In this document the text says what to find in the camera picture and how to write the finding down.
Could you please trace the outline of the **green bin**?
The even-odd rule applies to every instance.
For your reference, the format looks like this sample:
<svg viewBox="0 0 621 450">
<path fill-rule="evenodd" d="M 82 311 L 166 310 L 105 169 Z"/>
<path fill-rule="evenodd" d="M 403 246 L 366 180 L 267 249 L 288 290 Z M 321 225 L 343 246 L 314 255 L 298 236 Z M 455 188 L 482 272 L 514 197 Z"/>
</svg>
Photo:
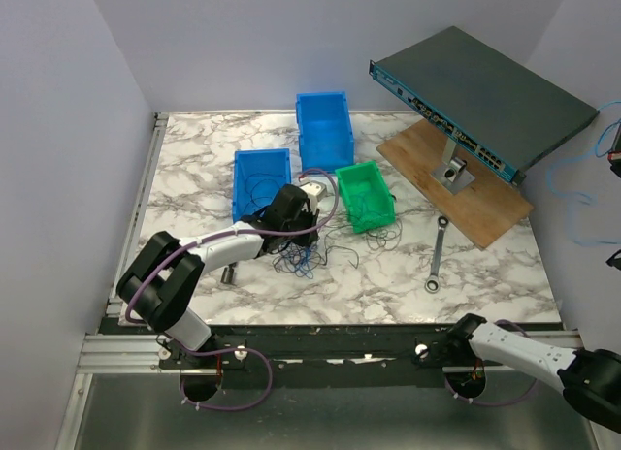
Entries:
<svg viewBox="0 0 621 450">
<path fill-rule="evenodd" d="M 396 221 L 394 199 L 376 161 L 336 170 L 347 221 L 360 234 Z"/>
</svg>

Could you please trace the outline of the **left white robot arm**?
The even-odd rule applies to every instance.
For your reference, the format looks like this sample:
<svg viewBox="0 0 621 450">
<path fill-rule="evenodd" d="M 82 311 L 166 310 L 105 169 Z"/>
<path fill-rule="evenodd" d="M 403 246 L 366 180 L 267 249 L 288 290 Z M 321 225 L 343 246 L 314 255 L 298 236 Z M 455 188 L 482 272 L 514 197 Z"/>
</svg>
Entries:
<svg viewBox="0 0 621 450">
<path fill-rule="evenodd" d="M 157 334 L 176 340 L 182 357 L 195 368 L 214 358 L 211 328 L 189 308 L 200 278 L 211 271 L 272 254 L 290 243 L 312 246 L 318 234 L 318 203 L 326 186 L 307 181 L 281 187 L 270 204 L 244 215 L 231 227 L 197 238 L 176 239 L 166 231 L 153 235 L 120 278 L 116 294 Z"/>
</svg>

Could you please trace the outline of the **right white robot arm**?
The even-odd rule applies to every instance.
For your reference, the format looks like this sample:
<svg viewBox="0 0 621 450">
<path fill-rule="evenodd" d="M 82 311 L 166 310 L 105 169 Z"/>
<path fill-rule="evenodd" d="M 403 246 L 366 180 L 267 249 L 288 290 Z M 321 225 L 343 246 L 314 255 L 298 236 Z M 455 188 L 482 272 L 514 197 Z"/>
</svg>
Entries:
<svg viewBox="0 0 621 450">
<path fill-rule="evenodd" d="M 582 417 L 620 432 L 618 353 L 541 343 L 510 325 L 467 314 L 448 330 L 444 351 L 460 365 L 491 361 L 523 372 L 559 392 Z"/>
</svg>

